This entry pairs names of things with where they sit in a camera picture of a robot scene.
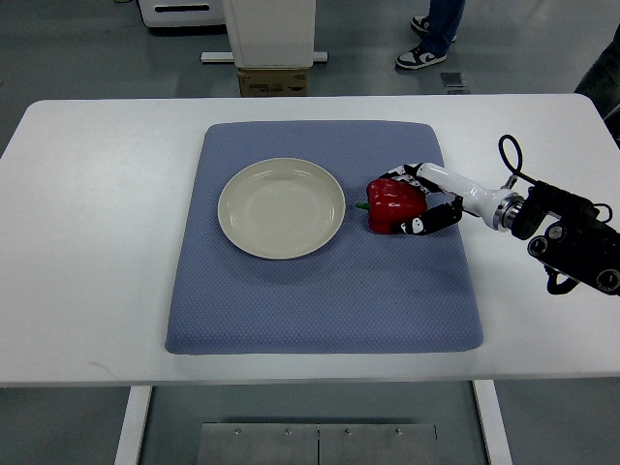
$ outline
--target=gray floor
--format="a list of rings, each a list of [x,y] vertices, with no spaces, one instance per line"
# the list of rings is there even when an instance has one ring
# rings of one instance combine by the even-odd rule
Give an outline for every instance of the gray floor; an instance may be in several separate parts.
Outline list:
[[[572,92],[620,18],[617,0],[470,0],[445,63],[394,69],[417,43],[411,15],[426,9],[427,1],[318,0],[316,49],[329,61],[310,70],[310,95],[446,94],[440,73],[449,72],[462,73],[472,93]],[[234,66],[200,63],[202,51],[230,50],[221,32],[149,31],[136,2],[0,0],[0,152],[42,99],[238,97]],[[504,381],[497,390],[515,464],[620,463],[618,379]],[[0,390],[0,463],[112,463],[127,395]],[[439,395],[432,409],[423,400]],[[142,463],[195,463],[200,422],[255,403],[245,415],[433,421],[453,439],[444,441],[446,463],[483,460],[471,391],[456,383],[156,389]]]

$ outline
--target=black cable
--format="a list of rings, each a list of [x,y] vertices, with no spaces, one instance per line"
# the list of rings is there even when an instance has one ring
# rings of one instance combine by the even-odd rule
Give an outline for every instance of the black cable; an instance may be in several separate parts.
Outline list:
[[[511,162],[506,155],[506,150],[504,150],[504,142],[506,140],[512,142],[512,145],[514,145],[514,149],[516,150],[516,168],[511,165]],[[501,136],[498,142],[498,147],[504,165],[506,165],[506,167],[511,171],[512,174],[526,180],[530,184],[536,184],[536,179],[533,179],[527,174],[521,172],[521,168],[523,167],[523,152],[521,152],[521,146],[519,145],[519,142],[517,142],[513,136],[511,136],[510,134],[504,134],[503,136]]]
[[[555,269],[553,269],[551,266],[548,266],[548,265],[544,266],[544,270],[546,271],[546,274],[548,274],[549,276],[549,279],[546,282],[546,290],[551,295],[568,294],[570,291],[572,291],[577,286],[577,284],[579,284],[578,281],[575,281],[570,276],[567,276],[567,278],[563,282],[558,283],[558,277],[560,276],[560,273],[558,271],[556,271]]]

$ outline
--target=metal plate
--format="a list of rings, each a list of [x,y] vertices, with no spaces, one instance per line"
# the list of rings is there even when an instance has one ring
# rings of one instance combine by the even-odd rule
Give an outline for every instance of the metal plate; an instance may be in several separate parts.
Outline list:
[[[441,73],[444,87],[467,87],[467,81],[461,73]]]
[[[321,465],[439,465],[432,424],[322,424]]]
[[[317,465],[316,424],[205,423],[198,465]]]
[[[198,465],[439,465],[432,424],[205,423]]]

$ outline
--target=black and white sneaker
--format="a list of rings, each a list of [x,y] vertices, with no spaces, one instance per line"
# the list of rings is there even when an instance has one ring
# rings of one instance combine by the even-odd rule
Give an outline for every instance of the black and white sneaker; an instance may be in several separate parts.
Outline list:
[[[422,46],[412,48],[407,53],[403,53],[396,58],[396,66],[407,70],[418,70],[427,66],[436,65],[446,60],[446,54],[435,55],[430,51],[426,51]]]
[[[411,18],[411,28],[412,30],[418,34],[420,37],[424,37],[428,34],[430,29],[430,22],[428,22],[428,16],[414,16]]]

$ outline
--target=blue mat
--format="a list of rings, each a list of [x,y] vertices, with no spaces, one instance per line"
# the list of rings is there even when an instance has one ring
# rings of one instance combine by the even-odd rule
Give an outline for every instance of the blue mat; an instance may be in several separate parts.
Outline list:
[[[337,235],[289,261],[242,252],[217,220],[229,179],[276,157],[325,168],[347,200]],[[176,271],[168,351],[394,354],[479,346],[481,321],[458,228],[377,235],[368,228],[368,213],[355,207],[371,180],[421,162],[443,165],[433,130],[422,124],[274,121],[209,128]]]

